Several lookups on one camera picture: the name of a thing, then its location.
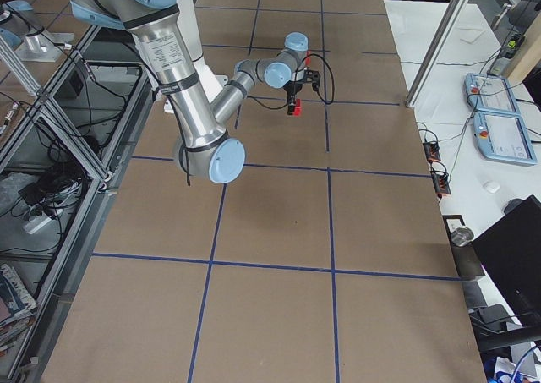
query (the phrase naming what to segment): label on robot arm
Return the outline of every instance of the label on robot arm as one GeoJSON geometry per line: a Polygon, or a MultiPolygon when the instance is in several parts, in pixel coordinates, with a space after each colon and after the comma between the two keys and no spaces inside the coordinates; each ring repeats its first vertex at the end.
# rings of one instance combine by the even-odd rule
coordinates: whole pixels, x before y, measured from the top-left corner
{"type": "Polygon", "coordinates": [[[156,72],[169,70],[184,62],[183,53],[174,34],[141,42],[141,45],[145,49],[150,65],[156,72]]]}

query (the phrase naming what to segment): control panel screen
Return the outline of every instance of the control panel screen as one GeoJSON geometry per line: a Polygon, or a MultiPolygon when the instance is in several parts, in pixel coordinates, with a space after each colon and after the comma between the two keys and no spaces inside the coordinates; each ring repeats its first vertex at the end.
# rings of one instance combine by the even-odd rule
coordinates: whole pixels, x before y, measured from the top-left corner
{"type": "Polygon", "coordinates": [[[520,159],[531,157],[517,118],[485,114],[485,119],[495,154],[520,159]]]}
{"type": "Polygon", "coordinates": [[[516,112],[504,80],[481,76],[477,76],[476,80],[485,107],[516,112]]]}

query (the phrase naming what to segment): white table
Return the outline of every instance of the white table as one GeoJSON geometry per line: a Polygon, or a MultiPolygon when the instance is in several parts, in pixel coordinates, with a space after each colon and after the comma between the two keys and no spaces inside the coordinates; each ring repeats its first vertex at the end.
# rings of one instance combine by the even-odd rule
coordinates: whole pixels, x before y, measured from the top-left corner
{"type": "MultiPolygon", "coordinates": [[[[446,6],[444,3],[385,1],[408,89],[446,6]]],[[[442,49],[438,63],[482,62],[489,59],[499,48],[500,43],[477,5],[468,4],[442,49]],[[478,37],[475,41],[464,40],[471,40],[472,36],[478,37]]],[[[459,134],[472,112],[465,97],[464,77],[468,73],[479,73],[483,66],[483,63],[471,67],[436,65],[415,106],[418,122],[434,131],[440,140],[459,134]]],[[[532,100],[524,85],[511,85],[519,85],[513,88],[517,98],[532,100]]],[[[537,107],[525,103],[520,103],[519,107],[527,126],[541,132],[541,113],[537,107]]],[[[539,139],[536,135],[530,135],[533,140],[539,139]]],[[[440,144],[442,161],[449,170],[453,166],[459,144],[460,137],[440,144]]],[[[534,148],[541,160],[541,148],[534,148]]],[[[504,215],[503,208],[509,200],[526,198],[530,194],[541,199],[541,163],[533,167],[521,167],[484,159],[469,124],[452,172],[451,192],[450,196],[444,197],[440,202],[442,215],[462,215],[466,225],[478,236],[504,215]],[[496,193],[489,193],[484,189],[488,181],[497,182],[500,189],[496,193]]],[[[512,314],[488,276],[479,280],[478,284],[488,305],[503,304],[509,314],[512,314]]]]}

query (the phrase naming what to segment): computer monitor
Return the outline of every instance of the computer monitor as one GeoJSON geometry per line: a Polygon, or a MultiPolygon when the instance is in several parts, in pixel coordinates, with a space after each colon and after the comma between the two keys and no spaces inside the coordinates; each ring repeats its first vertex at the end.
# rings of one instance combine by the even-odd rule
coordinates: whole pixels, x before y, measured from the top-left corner
{"type": "MultiPolygon", "coordinates": [[[[531,195],[473,241],[486,272],[525,328],[501,346],[541,340],[541,203],[531,195]]],[[[490,346],[497,344],[493,339],[490,346]]]]}

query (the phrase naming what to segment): metal cup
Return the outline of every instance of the metal cup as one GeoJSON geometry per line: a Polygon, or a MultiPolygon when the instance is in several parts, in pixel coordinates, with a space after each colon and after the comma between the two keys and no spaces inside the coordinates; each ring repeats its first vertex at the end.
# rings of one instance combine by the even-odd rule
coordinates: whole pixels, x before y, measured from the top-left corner
{"type": "Polygon", "coordinates": [[[458,227],[451,233],[451,242],[456,246],[466,246],[473,241],[473,231],[468,227],[458,227]]]}

